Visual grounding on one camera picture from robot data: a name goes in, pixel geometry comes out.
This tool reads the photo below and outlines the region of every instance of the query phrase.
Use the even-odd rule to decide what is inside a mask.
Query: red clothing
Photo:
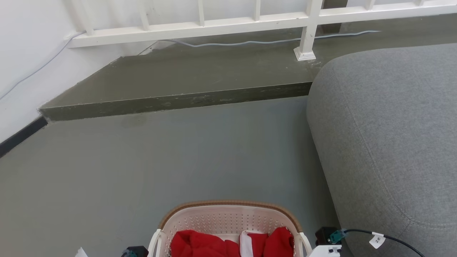
[[[237,243],[193,230],[177,232],[170,250],[172,257],[240,257]]]
[[[242,248],[230,240],[184,230],[171,241],[172,257],[293,257],[293,236],[286,227],[268,234],[243,231],[239,238]]]

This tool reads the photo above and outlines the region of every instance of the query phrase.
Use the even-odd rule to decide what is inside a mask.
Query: white plastic basket
[[[149,243],[148,257],[170,257],[170,243],[176,232],[195,230],[238,243],[244,230],[271,234],[287,227],[294,237],[294,256],[312,251],[297,219],[282,207],[248,201],[204,201],[186,203],[171,210],[162,220]]]

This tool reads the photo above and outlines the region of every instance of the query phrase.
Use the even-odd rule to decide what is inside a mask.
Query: gray floor
[[[130,56],[107,65],[42,107],[50,120],[144,112],[146,107],[182,108],[199,97],[188,95],[313,81],[319,70],[339,56],[380,48],[457,42],[457,14],[344,23],[341,33],[381,32],[355,37],[316,39],[317,59],[298,62],[293,49],[299,41],[269,45],[191,48],[175,44],[143,56]],[[301,28],[184,39],[193,44],[275,41],[300,38]],[[174,104],[158,99],[173,96]],[[205,101],[215,104],[227,99]],[[227,98],[237,96],[228,94]]]
[[[120,256],[186,201],[282,205],[338,226],[307,97],[52,123],[0,159],[2,256]]]

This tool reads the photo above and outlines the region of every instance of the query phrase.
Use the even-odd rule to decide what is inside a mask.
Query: black cable
[[[343,233],[347,233],[347,232],[362,232],[362,233],[367,233],[367,234],[370,234],[372,235],[373,232],[372,231],[367,231],[367,230],[358,230],[358,229],[349,229],[349,230],[345,230],[343,231]],[[390,240],[393,240],[395,242],[398,242],[406,247],[408,247],[409,249],[413,250],[414,252],[416,252],[417,254],[419,254],[419,256],[421,257],[425,257],[420,251],[418,251],[416,248],[410,246],[408,243],[405,243],[403,241],[401,241],[400,239],[396,239],[395,237],[391,237],[391,236],[388,236],[388,235],[384,235],[385,238],[388,238]]]

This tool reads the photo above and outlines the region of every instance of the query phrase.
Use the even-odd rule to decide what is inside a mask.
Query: sofa cushion
[[[457,44],[336,58],[314,80],[308,122],[341,226],[397,237],[425,256],[457,252]],[[358,256],[416,256],[370,235]]]

